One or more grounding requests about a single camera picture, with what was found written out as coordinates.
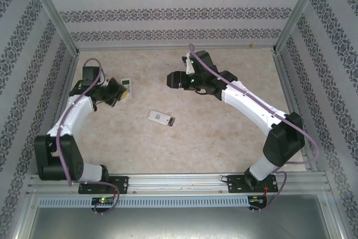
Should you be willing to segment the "aluminium table edge rail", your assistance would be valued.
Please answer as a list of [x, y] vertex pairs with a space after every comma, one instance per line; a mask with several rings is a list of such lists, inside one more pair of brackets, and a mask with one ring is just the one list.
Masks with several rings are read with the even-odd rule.
[[[274, 46], [268, 45], [195, 45], [196, 50], [215, 50], [215, 49], [270, 49], [274, 50]], [[125, 46], [125, 47], [89, 47], [89, 48], [79, 48], [79, 52], [86, 51], [140, 51], [140, 50], [185, 50], [189, 51], [188, 45], [181, 46]]]
[[[273, 60], [275, 63], [277, 74], [279, 76], [279, 80], [280, 80], [281, 87], [282, 87], [282, 90], [283, 90], [283, 93], [285, 96], [285, 101], [287, 103], [288, 110], [290, 113], [292, 113], [294, 111], [298, 114], [299, 108], [297, 106], [295, 96], [294, 96], [291, 84], [289, 82], [289, 78], [286, 73], [286, 69], [285, 69], [284, 63], [282, 61], [281, 55], [273, 52], [272, 57], [273, 57]], [[313, 161], [313, 158], [315, 157], [315, 155], [314, 155], [315, 151], [314, 151], [314, 149], [311, 148], [310, 140], [307, 140], [306, 136], [304, 136], [304, 139], [305, 139], [305, 146], [301, 149], [302, 158], [303, 158], [303, 161], [306, 161], [306, 162], [309, 161], [304, 166], [307, 171], [318, 172], [318, 167], [317, 167], [316, 161]]]
[[65, 179], [65, 173], [62, 168], [60, 157], [53, 156], [53, 153], [57, 150], [58, 143], [56, 141], [60, 140], [56, 138], [57, 128], [55, 125], [57, 120], [61, 121], [61, 117], [67, 109], [66, 106], [69, 99], [70, 86], [76, 71], [77, 62], [78, 54], [72, 58], [67, 70], [65, 83], [62, 93], [60, 94], [59, 104], [57, 106], [57, 112], [55, 113], [55, 121], [53, 124], [54, 129], [51, 128], [44, 135], [38, 135], [34, 141], [37, 171], [39, 178], [42, 180]]

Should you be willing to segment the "aluminium frame post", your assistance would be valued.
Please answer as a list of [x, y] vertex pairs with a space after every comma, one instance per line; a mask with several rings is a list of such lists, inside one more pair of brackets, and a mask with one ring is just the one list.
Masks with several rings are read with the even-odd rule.
[[66, 44], [67, 48], [69, 49], [72, 55], [78, 54], [78, 48], [75, 44], [74, 39], [72, 38], [69, 30], [67, 29], [60, 12], [56, 8], [53, 0], [40, 0], [42, 6], [46, 10], [49, 18], [52, 20], [55, 28], [57, 29], [59, 35], [61, 36], [62, 40]]
[[275, 43], [273, 50], [276, 54], [282, 51], [285, 43], [287, 42], [290, 34], [293, 32], [293, 29], [302, 16], [309, 0], [298, 0], [294, 6], [285, 26], [283, 27], [281, 34], [278, 37], [277, 42]]

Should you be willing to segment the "left circuit board green light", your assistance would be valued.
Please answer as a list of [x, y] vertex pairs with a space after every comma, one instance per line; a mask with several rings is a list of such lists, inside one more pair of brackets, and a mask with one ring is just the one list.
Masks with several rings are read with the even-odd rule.
[[91, 205], [92, 206], [112, 206], [114, 204], [114, 198], [112, 197], [100, 197], [100, 198], [92, 198]]

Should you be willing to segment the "white remote control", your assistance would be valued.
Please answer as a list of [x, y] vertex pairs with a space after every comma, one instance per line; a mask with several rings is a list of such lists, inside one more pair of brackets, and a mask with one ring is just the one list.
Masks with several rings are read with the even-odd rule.
[[122, 78], [120, 82], [127, 89], [128, 100], [131, 100], [132, 99], [131, 78]]
[[158, 123], [158, 124], [161, 124], [164, 126], [168, 126], [168, 120], [170, 117], [173, 117], [173, 116], [170, 116], [168, 114], [162, 113], [157, 110], [151, 110], [147, 116], [147, 119], [152, 122], [155, 122], [155, 123]]

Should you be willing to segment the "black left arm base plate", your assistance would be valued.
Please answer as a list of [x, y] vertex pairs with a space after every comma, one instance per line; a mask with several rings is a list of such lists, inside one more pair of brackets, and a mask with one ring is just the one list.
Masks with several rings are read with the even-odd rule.
[[[119, 190], [119, 194], [127, 194], [129, 186], [128, 176], [110, 176], [108, 180], [109, 184], [116, 186]], [[80, 184], [78, 188], [79, 194], [110, 194], [113, 195], [115, 188], [108, 184], [89, 183]]]

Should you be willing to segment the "grey metal sheet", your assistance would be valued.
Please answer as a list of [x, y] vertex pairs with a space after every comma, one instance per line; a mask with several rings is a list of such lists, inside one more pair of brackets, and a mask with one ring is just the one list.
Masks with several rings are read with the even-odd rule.
[[300, 214], [239, 208], [37, 211], [29, 239], [336, 239], [312, 208]]

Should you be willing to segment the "aluminium mounting rail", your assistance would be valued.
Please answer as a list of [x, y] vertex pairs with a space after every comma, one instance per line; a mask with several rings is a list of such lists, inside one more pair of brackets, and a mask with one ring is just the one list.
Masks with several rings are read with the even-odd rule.
[[[127, 195], [137, 196], [198, 196], [228, 195], [228, 185], [222, 182], [221, 174], [130, 174], [125, 185]], [[324, 172], [288, 172], [276, 175], [277, 187], [282, 194], [331, 193], [332, 188]], [[68, 196], [78, 194], [78, 184], [67, 185], [65, 181], [42, 181], [37, 175], [30, 177], [26, 194], [45, 196]]]

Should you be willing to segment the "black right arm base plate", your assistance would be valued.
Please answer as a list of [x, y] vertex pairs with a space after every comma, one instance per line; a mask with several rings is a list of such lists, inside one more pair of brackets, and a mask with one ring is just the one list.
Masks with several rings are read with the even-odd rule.
[[227, 185], [229, 193], [276, 193], [278, 186], [275, 175], [268, 175], [262, 181], [257, 181], [254, 177], [246, 175], [227, 175]]

